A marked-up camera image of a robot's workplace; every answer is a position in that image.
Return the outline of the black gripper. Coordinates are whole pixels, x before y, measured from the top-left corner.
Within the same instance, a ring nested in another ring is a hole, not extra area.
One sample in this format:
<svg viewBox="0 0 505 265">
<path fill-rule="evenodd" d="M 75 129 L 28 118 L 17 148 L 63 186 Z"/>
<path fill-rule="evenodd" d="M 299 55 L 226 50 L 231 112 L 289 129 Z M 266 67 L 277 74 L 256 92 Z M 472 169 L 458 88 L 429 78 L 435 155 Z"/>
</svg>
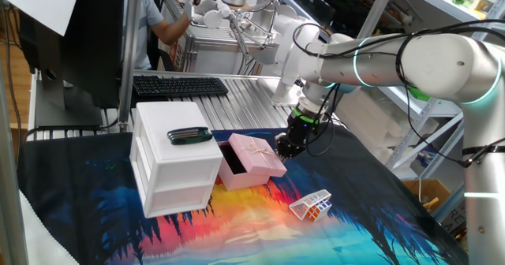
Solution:
<svg viewBox="0 0 505 265">
<path fill-rule="evenodd" d="M 304 151 L 309 134 L 318 128 L 318 121 L 304 115 L 291 114 L 286 132 L 275 136 L 275 152 L 280 158 L 292 159 Z"/>
</svg>

